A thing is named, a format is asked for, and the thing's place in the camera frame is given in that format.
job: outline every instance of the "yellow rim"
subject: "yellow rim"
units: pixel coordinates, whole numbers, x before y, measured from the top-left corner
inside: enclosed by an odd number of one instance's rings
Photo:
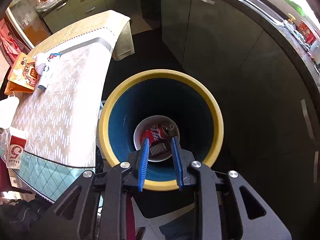
[[[138,73],[125,81],[123,81],[119,86],[116,87],[115,90],[108,97],[99,121],[99,140],[102,147],[102,152],[105,155],[107,161],[111,165],[111,167],[119,164],[118,159],[116,158],[113,150],[111,148],[108,136],[108,122],[113,106],[119,99],[119,97],[127,91],[133,85],[142,82],[144,80],[152,79],[152,78],[170,78],[181,81],[194,90],[196,90],[206,101],[213,118],[214,123],[214,136],[211,148],[204,159],[203,163],[207,166],[211,167],[213,163],[216,161],[219,152],[221,150],[222,140],[223,140],[223,120],[220,108],[218,106],[217,101],[214,99],[209,90],[202,85],[198,80],[178,71],[167,70],[167,69],[155,69],[148,70],[141,73]],[[169,181],[153,181],[153,180],[145,180],[144,187],[149,190],[157,190],[157,191],[167,191],[167,190],[175,190],[178,188],[176,180]]]

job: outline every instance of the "beige towel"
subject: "beige towel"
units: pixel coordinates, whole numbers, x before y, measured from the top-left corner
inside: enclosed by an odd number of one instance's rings
[[[92,15],[51,35],[33,48],[28,55],[33,57],[78,35],[106,27],[118,37],[112,56],[114,60],[121,60],[134,53],[129,20],[129,17],[112,10]]]

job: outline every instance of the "red and white box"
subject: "red and white box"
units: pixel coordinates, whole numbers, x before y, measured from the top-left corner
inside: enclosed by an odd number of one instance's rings
[[[10,127],[7,147],[4,152],[5,164],[8,169],[20,169],[21,158],[27,139],[24,131]]]

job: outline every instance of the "red package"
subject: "red package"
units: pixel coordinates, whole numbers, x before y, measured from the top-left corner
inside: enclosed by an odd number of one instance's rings
[[[309,45],[311,45],[316,40],[315,35],[312,33],[312,31],[309,29],[309,27],[305,24],[304,21],[301,21],[301,24],[298,27],[298,32],[300,32],[303,35],[304,39],[306,40],[306,43],[308,43]]]

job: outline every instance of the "coca-cola can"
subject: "coca-cola can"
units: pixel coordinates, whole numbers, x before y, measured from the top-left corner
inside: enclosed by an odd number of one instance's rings
[[[149,144],[152,145],[152,143],[156,141],[166,140],[177,135],[177,129],[172,123],[157,123],[142,133],[140,137],[140,144],[142,145],[143,138],[148,138]]]

